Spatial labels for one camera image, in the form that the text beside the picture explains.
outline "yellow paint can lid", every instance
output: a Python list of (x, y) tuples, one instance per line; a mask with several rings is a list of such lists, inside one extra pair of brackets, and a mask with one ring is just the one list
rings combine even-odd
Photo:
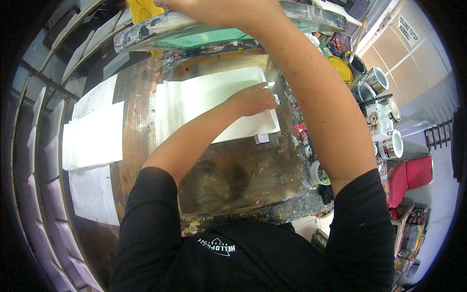
[(350, 82), (352, 82), (352, 72), (347, 64), (336, 56), (329, 56), (327, 59), (331, 62), (331, 65), (336, 68), (337, 72), (342, 77), (342, 80), (346, 84), (350, 84)]

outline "black cloth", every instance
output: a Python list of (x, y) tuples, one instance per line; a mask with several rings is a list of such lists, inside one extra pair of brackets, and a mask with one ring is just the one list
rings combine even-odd
[(247, 221), (182, 241), (177, 187), (166, 171), (141, 170), (113, 259), (111, 291), (390, 291), (394, 236), (378, 171), (336, 196), (322, 254), (300, 235)]

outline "paint-stained table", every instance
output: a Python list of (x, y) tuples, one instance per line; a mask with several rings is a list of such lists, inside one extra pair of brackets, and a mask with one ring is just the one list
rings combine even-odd
[(168, 52), (118, 74), (113, 103), (125, 101), (123, 160), (111, 165), (111, 181), (120, 220), (138, 172), (156, 148), (152, 98), (157, 84), (252, 65), (263, 68), (271, 91), (279, 96), (281, 131), (270, 134), (265, 144), (256, 145), (250, 137), (209, 146), (179, 187), (182, 235), (229, 220), (279, 224), (332, 209), (310, 179), (316, 157), (294, 96), (273, 60), (250, 41)]

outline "paint can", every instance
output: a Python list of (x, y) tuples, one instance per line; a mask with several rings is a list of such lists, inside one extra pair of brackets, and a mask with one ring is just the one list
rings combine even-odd
[(389, 106), (389, 108), (391, 109), (391, 112), (389, 113), (389, 118), (394, 123), (401, 121), (401, 111), (399, 110), (399, 106), (397, 105), (397, 102), (393, 97), (388, 97), (386, 99), (379, 100), (378, 103), (384, 106)]
[(354, 95), (355, 99), (359, 102), (367, 101), (376, 98), (376, 94), (370, 85), (363, 81), (359, 81), (350, 88), (350, 92)]
[[(321, 164), (319, 163), (318, 160), (315, 160), (315, 161), (311, 164), (311, 166), (310, 166), (310, 177), (311, 177), (311, 179), (312, 179), (315, 183), (317, 183), (317, 184), (319, 184), (319, 185), (330, 185), (331, 182), (329, 181), (329, 178), (327, 177), (327, 174), (324, 172), (324, 170), (323, 170), (322, 167), (320, 167), (320, 166), (321, 166)], [(321, 174), (325, 174), (326, 179), (321, 180), (321, 178), (320, 178), (320, 176), (321, 176), (321, 175), (320, 175), (320, 172), (321, 172)]]
[(404, 152), (404, 142), (402, 141), (401, 133), (398, 130), (389, 132), (391, 137), (382, 142), (378, 142), (379, 155), (382, 159), (401, 158)]
[(321, 35), (319, 36), (319, 48), (324, 50), (324, 47), (329, 44), (329, 41), (333, 38), (334, 32), (332, 31), (322, 31), (319, 32)]
[(368, 70), (368, 74), (365, 77), (365, 82), (368, 83), (371, 88), (373, 88), (376, 94), (380, 94), (383, 91), (389, 89), (388, 78), (383, 73), (381, 68), (377, 66)]
[(340, 77), (347, 85), (350, 84), (350, 82), (352, 82), (352, 72), (350, 71), (349, 67), (345, 64), (344, 61), (335, 56), (329, 56), (326, 59), (331, 63), (331, 65), (334, 68), (336, 68)]
[(367, 67), (363, 63), (363, 61), (357, 56), (354, 56), (352, 63), (349, 62), (350, 56), (352, 54), (350, 52), (344, 54), (342, 60), (346, 65), (349, 67), (350, 72), (352, 73), (352, 82), (349, 84), (349, 87), (352, 87), (354, 84), (358, 83), (359, 81), (363, 80), (367, 74)]

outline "stack of white paper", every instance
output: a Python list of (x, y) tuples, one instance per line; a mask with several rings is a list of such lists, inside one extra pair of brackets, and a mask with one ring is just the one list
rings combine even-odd
[(124, 102), (97, 109), (64, 125), (62, 167), (73, 170), (123, 159)]
[[(221, 104), (234, 93), (261, 82), (266, 82), (264, 73), (260, 67), (253, 66), (182, 82), (164, 81), (158, 84), (152, 104), (155, 110), (156, 146), (182, 125)], [(239, 118), (213, 143), (278, 131), (280, 127), (276, 111), (266, 110), (251, 117)]]

